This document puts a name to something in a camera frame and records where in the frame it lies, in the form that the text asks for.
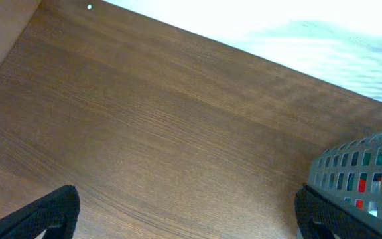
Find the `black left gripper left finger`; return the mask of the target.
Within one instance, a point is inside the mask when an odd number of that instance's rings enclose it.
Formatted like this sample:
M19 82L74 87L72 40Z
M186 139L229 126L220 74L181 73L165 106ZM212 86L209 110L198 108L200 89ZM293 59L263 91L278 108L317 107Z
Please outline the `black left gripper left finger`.
M64 185L0 219L0 239L72 239L80 213L80 197Z

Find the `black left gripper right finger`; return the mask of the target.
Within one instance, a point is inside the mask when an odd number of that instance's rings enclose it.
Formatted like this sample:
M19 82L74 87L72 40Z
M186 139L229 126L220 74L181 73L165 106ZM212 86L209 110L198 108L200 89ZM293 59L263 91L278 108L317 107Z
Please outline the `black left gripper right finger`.
M296 193L294 210L303 238L382 238L375 219L307 184Z

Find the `multicolour tissue pack bundle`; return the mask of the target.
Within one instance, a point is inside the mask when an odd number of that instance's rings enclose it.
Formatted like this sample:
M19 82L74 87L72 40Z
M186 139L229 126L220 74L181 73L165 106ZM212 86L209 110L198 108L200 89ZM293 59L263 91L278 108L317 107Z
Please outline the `multicolour tissue pack bundle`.
M374 173L370 185L367 185L367 173L359 178L358 193L369 193L366 199L355 199L354 206L382 220L382 173Z

